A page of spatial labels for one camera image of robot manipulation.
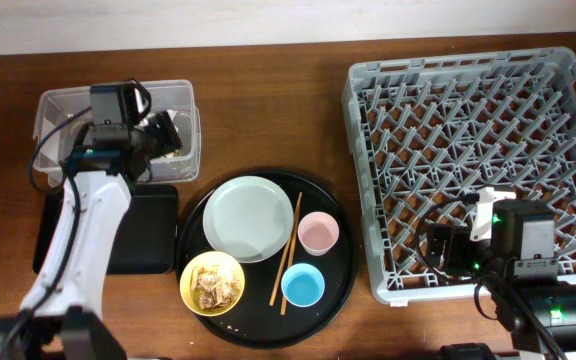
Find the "round black tray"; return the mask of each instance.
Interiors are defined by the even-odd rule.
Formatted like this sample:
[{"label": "round black tray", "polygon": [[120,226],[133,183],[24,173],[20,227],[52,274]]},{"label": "round black tray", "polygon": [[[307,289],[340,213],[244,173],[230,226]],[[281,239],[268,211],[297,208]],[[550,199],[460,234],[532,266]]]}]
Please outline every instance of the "round black tray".
[{"label": "round black tray", "polygon": [[[277,292],[274,306],[268,305],[282,249],[262,262],[242,264],[246,287],[239,303],[229,312],[216,317],[196,317],[210,332],[233,344],[264,349],[290,346],[323,329],[346,303],[358,266],[353,233],[342,206],[314,182],[279,170],[261,170],[239,176],[243,175],[260,176],[275,182],[286,192],[293,209],[299,192],[303,192],[300,219],[313,211],[323,211],[335,217],[340,230],[337,244],[323,256],[309,255],[301,244],[297,244],[293,262],[312,264],[322,272],[326,281],[324,295],[319,302],[307,308],[288,303],[285,316],[279,314],[281,289]],[[192,258],[213,250],[204,236],[202,219],[206,202],[214,190],[199,201],[184,224],[177,247],[177,281]]]}]

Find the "chopsticks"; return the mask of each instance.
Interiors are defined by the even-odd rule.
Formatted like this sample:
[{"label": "chopsticks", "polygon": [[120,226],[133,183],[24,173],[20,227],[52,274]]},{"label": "chopsticks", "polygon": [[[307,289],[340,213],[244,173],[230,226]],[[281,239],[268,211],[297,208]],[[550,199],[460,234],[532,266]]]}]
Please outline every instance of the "chopsticks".
[{"label": "chopsticks", "polygon": [[[295,221],[292,226],[292,234],[286,247],[284,247],[284,253],[281,256],[281,263],[279,263],[279,270],[277,270],[277,278],[275,279],[275,286],[272,288],[272,295],[270,295],[270,306],[275,304],[275,298],[277,297],[277,289],[279,288],[279,282],[281,280],[281,274],[283,273],[284,264],[286,263],[286,255],[290,251],[290,256],[288,257],[288,266],[292,266],[292,261],[295,256],[295,243],[297,242],[297,226],[299,225],[299,210],[301,209],[301,196],[303,193],[299,193],[299,198],[297,199],[297,205],[295,206]],[[281,315],[286,314],[286,297],[283,296],[281,300]]]}]

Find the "white wall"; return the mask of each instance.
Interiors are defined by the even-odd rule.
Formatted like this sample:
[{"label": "white wall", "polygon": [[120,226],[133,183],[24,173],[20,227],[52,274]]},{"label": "white wall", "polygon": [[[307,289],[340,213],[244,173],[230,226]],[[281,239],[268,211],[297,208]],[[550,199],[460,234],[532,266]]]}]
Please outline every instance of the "white wall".
[{"label": "white wall", "polygon": [[0,0],[0,54],[576,31],[576,0]]}]

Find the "transparent container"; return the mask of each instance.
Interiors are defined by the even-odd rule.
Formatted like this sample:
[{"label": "transparent container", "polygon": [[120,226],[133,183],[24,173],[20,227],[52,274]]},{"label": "transparent container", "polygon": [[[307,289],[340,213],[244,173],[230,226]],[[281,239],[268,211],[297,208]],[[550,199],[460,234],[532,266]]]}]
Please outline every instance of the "transparent container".
[{"label": "transparent container", "polygon": [[[192,181],[199,175],[201,158],[201,127],[199,110],[195,107],[192,85],[186,80],[142,82],[152,95],[152,112],[167,110],[181,138],[182,148],[171,157],[153,159],[152,182]],[[39,142],[49,131],[72,114],[90,106],[90,87],[49,90],[41,95],[33,138]],[[61,183],[59,162],[72,150],[81,126],[92,120],[92,114],[77,119],[46,142],[33,167],[48,175],[50,186]],[[139,182],[147,181],[146,171]]]}]

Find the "yellow bowl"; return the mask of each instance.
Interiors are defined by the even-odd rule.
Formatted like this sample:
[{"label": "yellow bowl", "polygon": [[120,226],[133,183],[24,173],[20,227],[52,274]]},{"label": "yellow bowl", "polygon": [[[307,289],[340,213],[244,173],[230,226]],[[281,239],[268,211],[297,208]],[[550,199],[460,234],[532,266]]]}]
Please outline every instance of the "yellow bowl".
[{"label": "yellow bowl", "polygon": [[[239,294],[237,294],[237,297],[232,302],[232,304],[227,307],[202,310],[198,305],[199,292],[190,290],[192,269],[195,267],[204,267],[210,269],[214,265],[219,265],[220,271],[232,271],[234,277],[239,280]],[[184,271],[181,273],[181,278],[179,279],[179,292],[181,293],[181,299],[184,301],[184,304],[186,304],[186,306],[188,306],[192,312],[203,316],[217,316],[228,312],[230,309],[235,307],[235,305],[237,305],[239,299],[241,299],[241,295],[244,293],[244,285],[244,270],[241,268],[241,265],[239,265],[234,257],[219,251],[209,251],[196,256],[188,263],[188,265],[186,265]]]}]

